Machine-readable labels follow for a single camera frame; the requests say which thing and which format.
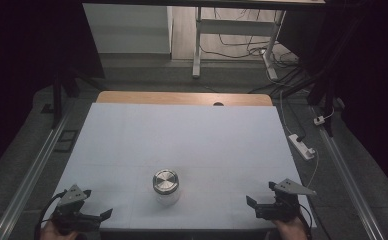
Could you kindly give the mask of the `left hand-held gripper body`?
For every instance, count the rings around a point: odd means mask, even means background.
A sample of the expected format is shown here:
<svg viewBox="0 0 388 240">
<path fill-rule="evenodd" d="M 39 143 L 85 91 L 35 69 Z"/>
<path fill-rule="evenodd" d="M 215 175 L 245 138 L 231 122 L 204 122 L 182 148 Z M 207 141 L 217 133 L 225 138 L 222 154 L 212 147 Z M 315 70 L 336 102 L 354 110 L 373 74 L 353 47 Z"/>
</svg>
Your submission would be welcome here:
<svg viewBox="0 0 388 240">
<path fill-rule="evenodd" d="M 100 216 L 86 215 L 81 208 L 87 199 L 84 190 L 72 185 L 61 197 L 52 214 L 52 223 L 60 234 L 70 232 L 92 232 L 99 229 Z"/>
</svg>

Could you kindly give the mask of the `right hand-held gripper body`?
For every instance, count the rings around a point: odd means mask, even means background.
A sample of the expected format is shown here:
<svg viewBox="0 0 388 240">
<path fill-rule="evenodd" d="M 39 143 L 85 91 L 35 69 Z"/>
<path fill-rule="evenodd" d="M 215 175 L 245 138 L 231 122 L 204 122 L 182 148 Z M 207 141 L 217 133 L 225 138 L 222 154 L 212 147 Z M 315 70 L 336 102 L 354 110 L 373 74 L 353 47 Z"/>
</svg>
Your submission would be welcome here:
<svg viewBox="0 0 388 240">
<path fill-rule="evenodd" d="M 311 190 L 290 179 L 276 183 L 272 204 L 258 204 L 255 207 L 257 218 L 265 220 L 290 221 L 300 214 L 299 195 L 316 195 Z"/>
</svg>

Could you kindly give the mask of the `clear glass jar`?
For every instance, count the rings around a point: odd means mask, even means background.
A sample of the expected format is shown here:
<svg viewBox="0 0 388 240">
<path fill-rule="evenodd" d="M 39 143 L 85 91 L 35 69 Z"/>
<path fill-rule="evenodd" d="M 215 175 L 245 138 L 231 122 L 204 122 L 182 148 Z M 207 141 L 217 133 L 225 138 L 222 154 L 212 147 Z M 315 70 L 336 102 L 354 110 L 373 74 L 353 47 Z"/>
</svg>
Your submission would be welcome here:
<svg viewBox="0 0 388 240">
<path fill-rule="evenodd" d="M 172 193 L 163 193 L 159 192 L 157 194 L 156 200 L 164 205 L 164 206 L 170 206 L 175 204 L 180 198 L 180 192 L 178 190 L 175 190 Z"/>
</svg>

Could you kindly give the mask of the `round silver metal lid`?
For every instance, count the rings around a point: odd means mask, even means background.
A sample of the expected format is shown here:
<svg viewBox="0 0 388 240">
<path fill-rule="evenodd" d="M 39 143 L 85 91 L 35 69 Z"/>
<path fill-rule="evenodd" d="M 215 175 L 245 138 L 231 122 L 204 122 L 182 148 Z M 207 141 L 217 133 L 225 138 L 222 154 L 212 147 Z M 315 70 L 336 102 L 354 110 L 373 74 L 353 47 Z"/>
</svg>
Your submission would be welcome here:
<svg viewBox="0 0 388 240">
<path fill-rule="evenodd" d="M 170 169 L 162 169 L 153 176 L 153 189 L 161 195 L 169 195 L 179 188 L 179 176 Z"/>
</svg>

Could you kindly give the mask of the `person's right hand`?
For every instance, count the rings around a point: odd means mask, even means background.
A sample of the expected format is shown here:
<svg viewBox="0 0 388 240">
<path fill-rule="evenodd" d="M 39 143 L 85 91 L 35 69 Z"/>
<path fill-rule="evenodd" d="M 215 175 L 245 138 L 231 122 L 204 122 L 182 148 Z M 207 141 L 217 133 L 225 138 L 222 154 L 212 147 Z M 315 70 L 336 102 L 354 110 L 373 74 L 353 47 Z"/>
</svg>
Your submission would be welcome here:
<svg viewBox="0 0 388 240">
<path fill-rule="evenodd" d="M 282 240 L 308 240 L 306 228 L 299 218 L 288 222 L 273 220 Z"/>
</svg>

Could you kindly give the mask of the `person's left hand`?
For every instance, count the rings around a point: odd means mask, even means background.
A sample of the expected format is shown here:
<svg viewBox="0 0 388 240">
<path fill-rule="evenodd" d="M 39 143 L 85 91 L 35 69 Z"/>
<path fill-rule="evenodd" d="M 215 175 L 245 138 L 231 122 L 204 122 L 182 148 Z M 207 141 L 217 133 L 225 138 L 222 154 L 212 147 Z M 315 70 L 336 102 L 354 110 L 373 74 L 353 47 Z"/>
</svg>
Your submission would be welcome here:
<svg viewBox="0 0 388 240">
<path fill-rule="evenodd" d="M 71 232 L 68 235 L 61 235 L 54 224 L 48 221 L 40 232 L 40 240 L 76 240 L 78 232 Z"/>
</svg>

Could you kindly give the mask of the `white power strip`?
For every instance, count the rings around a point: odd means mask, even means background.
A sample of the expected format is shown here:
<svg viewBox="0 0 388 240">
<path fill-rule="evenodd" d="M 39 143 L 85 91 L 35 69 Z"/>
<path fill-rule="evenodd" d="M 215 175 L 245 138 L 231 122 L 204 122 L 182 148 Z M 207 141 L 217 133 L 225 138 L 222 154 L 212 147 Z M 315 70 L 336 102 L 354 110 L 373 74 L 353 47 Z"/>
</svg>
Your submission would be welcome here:
<svg viewBox="0 0 388 240">
<path fill-rule="evenodd" d="M 309 161 L 315 157 L 316 151 L 313 148 L 307 147 L 303 139 L 297 134 L 289 135 L 288 139 L 305 161 Z"/>
</svg>

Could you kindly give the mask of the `white table cover sheet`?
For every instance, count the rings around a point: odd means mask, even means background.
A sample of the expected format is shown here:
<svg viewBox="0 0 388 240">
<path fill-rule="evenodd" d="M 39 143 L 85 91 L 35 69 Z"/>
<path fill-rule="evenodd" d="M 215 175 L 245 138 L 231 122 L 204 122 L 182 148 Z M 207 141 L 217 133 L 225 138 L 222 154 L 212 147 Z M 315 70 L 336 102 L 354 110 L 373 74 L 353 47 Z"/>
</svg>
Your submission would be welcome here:
<svg viewBox="0 0 388 240">
<path fill-rule="evenodd" d="M 179 200 L 157 200 L 153 176 L 179 176 Z M 273 106 L 91 106 L 56 187 L 92 190 L 83 213 L 112 209 L 105 230 L 263 230 L 246 203 L 271 203 L 270 181 L 299 174 Z"/>
</svg>

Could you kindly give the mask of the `black metal stand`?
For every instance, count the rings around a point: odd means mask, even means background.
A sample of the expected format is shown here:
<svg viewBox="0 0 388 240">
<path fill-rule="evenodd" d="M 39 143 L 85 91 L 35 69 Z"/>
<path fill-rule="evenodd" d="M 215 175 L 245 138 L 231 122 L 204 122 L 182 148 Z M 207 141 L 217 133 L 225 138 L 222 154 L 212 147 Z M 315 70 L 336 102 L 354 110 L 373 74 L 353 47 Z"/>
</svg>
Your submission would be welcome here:
<svg viewBox="0 0 388 240">
<path fill-rule="evenodd" d="M 342 56 L 362 22 L 358 13 L 287 11 L 278 41 L 299 57 L 297 67 L 306 71 L 308 79 L 278 87 L 282 97 L 312 85 L 307 103 L 317 105 L 325 99 L 324 113 L 331 114 Z"/>
<path fill-rule="evenodd" d="M 77 98 L 80 94 L 80 89 L 76 83 L 77 79 L 91 85 L 97 90 L 106 91 L 107 88 L 93 77 L 89 77 L 76 68 L 68 68 L 58 71 L 53 78 L 53 124 L 52 128 L 56 128 L 62 119 L 62 94 L 64 90 L 68 97 Z"/>
</svg>

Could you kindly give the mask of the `wooden table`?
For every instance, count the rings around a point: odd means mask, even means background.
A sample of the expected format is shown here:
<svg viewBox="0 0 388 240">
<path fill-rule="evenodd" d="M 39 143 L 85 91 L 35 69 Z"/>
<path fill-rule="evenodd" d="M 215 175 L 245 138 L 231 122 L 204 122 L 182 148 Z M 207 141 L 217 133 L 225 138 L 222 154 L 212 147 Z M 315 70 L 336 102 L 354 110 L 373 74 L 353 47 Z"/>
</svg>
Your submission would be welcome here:
<svg viewBox="0 0 388 240">
<path fill-rule="evenodd" d="M 236 93 L 182 93 L 103 91 L 97 103 L 204 105 L 204 106 L 272 106 L 272 100 L 264 94 Z"/>
</svg>

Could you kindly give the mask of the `white cabinet panel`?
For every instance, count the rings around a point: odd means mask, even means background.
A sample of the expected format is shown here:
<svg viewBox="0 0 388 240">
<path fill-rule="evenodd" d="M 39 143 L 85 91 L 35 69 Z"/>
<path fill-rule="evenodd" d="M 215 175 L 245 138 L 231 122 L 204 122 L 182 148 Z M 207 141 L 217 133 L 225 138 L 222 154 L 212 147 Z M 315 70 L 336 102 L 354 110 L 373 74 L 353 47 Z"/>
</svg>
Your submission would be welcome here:
<svg viewBox="0 0 388 240">
<path fill-rule="evenodd" d="M 99 53 L 171 53 L 171 7 L 84 3 L 83 8 Z"/>
</svg>

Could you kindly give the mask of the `aluminium floor rail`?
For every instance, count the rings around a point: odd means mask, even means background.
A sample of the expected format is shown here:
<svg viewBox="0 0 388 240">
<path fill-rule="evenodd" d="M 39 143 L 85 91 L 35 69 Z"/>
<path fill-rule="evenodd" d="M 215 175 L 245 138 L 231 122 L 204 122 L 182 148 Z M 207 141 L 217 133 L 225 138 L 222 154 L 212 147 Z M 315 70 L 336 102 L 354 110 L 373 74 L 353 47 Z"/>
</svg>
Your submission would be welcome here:
<svg viewBox="0 0 388 240">
<path fill-rule="evenodd" d="M 331 159 L 340 175 L 346 191 L 355 207 L 358 217 L 368 235 L 369 240 L 385 240 L 385 236 L 375 218 L 368 202 L 364 198 L 353 174 L 347 166 L 345 159 L 333 137 L 331 137 L 323 125 L 318 125 L 320 135 L 331 156 Z"/>
<path fill-rule="evenodd" d="M 13 195 L 9 205 L 0 218 L 0 240 L 8 240 L 24 207 L 62 133 L 65 124 L 69 119 L 70 112 L 73 110 L 75 99 L 67 100 L 63 107 L 62 118 L 57 125 L 49 131 L 47 139 L 42 148 L 32 161 L 27 173 L 25 174 L 18 189 Z"/>
</svg>

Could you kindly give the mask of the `black rectangular floor frame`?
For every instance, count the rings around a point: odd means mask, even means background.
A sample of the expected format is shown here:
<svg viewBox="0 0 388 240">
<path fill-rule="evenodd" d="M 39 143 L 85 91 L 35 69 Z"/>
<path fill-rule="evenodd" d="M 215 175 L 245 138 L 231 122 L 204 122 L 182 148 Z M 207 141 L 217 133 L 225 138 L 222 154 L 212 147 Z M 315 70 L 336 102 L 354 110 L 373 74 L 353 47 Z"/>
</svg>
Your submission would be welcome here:
<svg viewBox="0 0 388 240">
<path fill-rule="evenodd" d="M 79 135 L 78 130 L 62 131 L 54 147 L 54 152 L 71 153 L 76 144 L 78 135 Z"/>
</svg>

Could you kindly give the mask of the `white desk frame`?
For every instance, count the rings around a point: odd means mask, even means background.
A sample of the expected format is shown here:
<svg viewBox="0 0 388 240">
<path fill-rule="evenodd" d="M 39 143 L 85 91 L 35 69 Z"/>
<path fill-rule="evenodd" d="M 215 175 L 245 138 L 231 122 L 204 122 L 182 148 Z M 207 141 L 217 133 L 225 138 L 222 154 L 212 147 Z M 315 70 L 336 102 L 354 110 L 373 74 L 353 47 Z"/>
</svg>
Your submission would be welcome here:
<svg viewBox="0 0 388 240">
<path fill-rule="evenodd" d="M 286 10 L 313 10 L 326 5 L 325 0 L 82 0 L 93 4 L 122 4 L 149 6 L 178 6 L 196 8 L 195 50 L 193 56 L 192 76 L 200 77 L 201 58 L 200 40 L 202 34 L 250 35 L 269 37 L 265 50 L 260 52 L 265 69 L 271 80 L 277 80 L 277 74 L 271 63 L 270 56 L 277 39 Z M 258 10 L 275 10 L 276 19 L 273 22 L 236 21 L 203 19 L 202 9 L 216 8 L 247 8 Z"/>
</svg>

